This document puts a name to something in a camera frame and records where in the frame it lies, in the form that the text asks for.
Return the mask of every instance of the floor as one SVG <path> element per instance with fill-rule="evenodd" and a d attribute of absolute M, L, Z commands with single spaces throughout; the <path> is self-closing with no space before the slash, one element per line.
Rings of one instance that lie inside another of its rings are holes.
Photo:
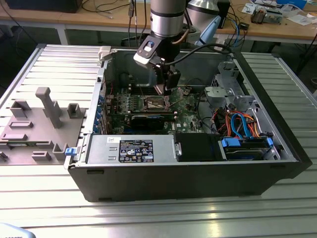
<path fill-rule="evenodd" d="M 14 37 L 0 38 L 0 95 L 14 79 L 20 68 L 24 65 L 28 56 L 35 48 L 35 44 L 18 27 L 14 29 Z M 59 44 L 57 32 L 54 29 L 25 27 L 25 30 L 38 42 L 44 44 Z M 72 45 L 111 45 L 120 46 L 121 39 L 126 38 L 126 33 L 101 32 L 102 43 L 98 43 L 97 33 L 94 31 L 68 30 L 69 41 Z M 244 47 L 252 42 L 246 41 Z M 270 46 L 268 42 L 257 42 L 253 47 L 253 52 L 265 53 Z M 283 43 L 273 49 L 273 53 L 279 54 L 285 62 L 295 70 L 300 54 L 303 53 L 304 46 Z M 311 84 L 311 79 L 317 77 L 317 59 L 312 59 L 299 78 L 309 88 L 315 91 Z"/>

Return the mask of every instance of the blue latch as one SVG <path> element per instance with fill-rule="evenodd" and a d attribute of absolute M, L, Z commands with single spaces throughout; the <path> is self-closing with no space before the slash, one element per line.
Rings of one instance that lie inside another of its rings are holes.
<path fill-rule="evenodd" d="M 240 147 L 241 146 L 238 138 L 223 138 L 221 143 L 223 147 L 233 147 L 233 146 Z"/>
<path fill-rule="evenodd" d="M 272 147 L 274 144 L 273 144 L 273 140 L 271 139 L 271 138 L 268 138 L 268 139 L 266 139 L 266 141 L 267 141 L 267 143 L 268 143 L 268 145 L 270 146 L 270 147 Z"/>
<path fill-rule="evenodd" d="M 66 156 L 75 156 L 77 155 L 77 147 L 69 147 L 65 150 L 65 155 Z"/>

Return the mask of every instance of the desk clutter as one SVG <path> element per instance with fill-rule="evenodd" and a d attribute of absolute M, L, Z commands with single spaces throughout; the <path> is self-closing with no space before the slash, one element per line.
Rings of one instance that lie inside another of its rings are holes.
<path fill-rule="evenodd" d="M 252 23 L 279 24 L 284 17 L 303 26 L 317 23 L 315 12 L 303 11 L 307 3 L 305 0 L 295 0 L 292 1 L 292 4 L 287 0 L 255 0 L 251 2 L 244 5 L 242 12 L 251 15 Z"/>

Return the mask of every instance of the black plastic cover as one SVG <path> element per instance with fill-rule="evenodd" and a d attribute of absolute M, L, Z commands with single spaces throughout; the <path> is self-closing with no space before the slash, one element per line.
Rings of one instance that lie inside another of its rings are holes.
<path fill-rule="evenodd" d="M 220 137 L 206 133 L 177 133 L 175 143 L 179 143 L 182 155 L 179 162 L 221 161 L 218 141 Z"/>

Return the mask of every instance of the cable connector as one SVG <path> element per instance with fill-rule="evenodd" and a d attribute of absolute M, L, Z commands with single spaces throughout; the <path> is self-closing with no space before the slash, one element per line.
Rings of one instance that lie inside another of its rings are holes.
<path fill-rule="evenodd" d="M 130 2 L 128 15 L 130 18 L 134 16 L 134 2 L 133 1 Z"/>

